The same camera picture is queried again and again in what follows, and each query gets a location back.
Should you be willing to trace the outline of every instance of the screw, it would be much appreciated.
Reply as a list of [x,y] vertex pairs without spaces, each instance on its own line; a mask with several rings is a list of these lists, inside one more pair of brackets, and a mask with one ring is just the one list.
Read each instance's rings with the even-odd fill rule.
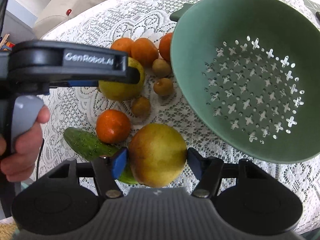
[[121,192],[119,190],[110,189],[106,192],[106,196],[108,198],[117,198],[121,196]]
[[206,198],[209,196],[210,192],[200,188],[200,189],[196,189],[192,194],[195,197]]

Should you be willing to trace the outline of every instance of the human hand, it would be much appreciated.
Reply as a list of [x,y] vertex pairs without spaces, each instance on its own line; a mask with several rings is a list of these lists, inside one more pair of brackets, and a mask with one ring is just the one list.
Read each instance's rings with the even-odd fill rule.
[[[28,179],[35,168],[35,161],[42,145],[41,123],[50,119],[50,112],[43,106],[37,120],[29,131],[20,135],[15,143],[15,153],[0,162],[0,169],[7,176],[7,180],[22,181]],[[6,141],[0,135],[0,155],[5,152]]]

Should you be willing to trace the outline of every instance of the cucumber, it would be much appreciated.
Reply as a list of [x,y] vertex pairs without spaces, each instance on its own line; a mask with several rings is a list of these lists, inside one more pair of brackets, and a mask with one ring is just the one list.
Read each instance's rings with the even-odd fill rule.
[[[65,129],[63,138],[71,149],[89,162],[101,155],[110,157],[119,150],[119,148],[113,145],[102,143],[92,133],[74,127]],[[129,163],[127,163],[118,180],[129,185],[138,184],[132,175]]]

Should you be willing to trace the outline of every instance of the colander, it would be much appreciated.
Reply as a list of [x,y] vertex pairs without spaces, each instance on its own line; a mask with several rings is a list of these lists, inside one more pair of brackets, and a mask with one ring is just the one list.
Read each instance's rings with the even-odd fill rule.
[[201,0],[178,21],[172,68],[203,122],[274,163],[320,151],[320,32],[279,0]]

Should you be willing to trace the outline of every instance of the lace pattern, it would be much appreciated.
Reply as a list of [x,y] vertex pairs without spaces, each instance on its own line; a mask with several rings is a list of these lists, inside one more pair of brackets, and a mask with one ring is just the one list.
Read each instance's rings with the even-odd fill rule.
[[[159,45],[160,38],[174,30],[175,23],[169,20],[172,12],[184,3],[199,0],[108,0],[71,19],[47,34],[45,40],[68,41],[110,47],[119,37],[137,39],[146,37]],[[281,0],[306,16],[315,26],[319,25],[314,15],[302,0]],[[43,99],[51,111],[51,119],[43,125],[45,145],[40,160],[40,176],[66,158],[79,157],[63,139],[63,131],[69,126],[95,133],[97,116],[105,109],[118,109],[128,115],[132,132],[123,145],[128,145],[132,135],[150,122],[167,123],[178,130],[188,143],[203,156],[222,158],[227,163],[237,163],[241,158],[251,159],[282,184],[295,192],[304,205],[303,217],[296,229],[303,233],[320,225],[320,157],[298,164],[282,165],[256,160],[227,145],[213,134],[195,115],[174,81],[175,93],[162,99],[153,92],[155,77],[147,73],[142,95],[152,105],[152,113],[146,120],[132,115],[131,102],[115,102],[105,99],[95,88],[58,88]],[[198,183],[188,166],[169,187],[186,187],[190,192]],[[225,179],[221,190],[234,185],[234,179]],[[81,184],[95,191],[92,179],[82,178]],[[130,187],[118,183],[126,193]]]

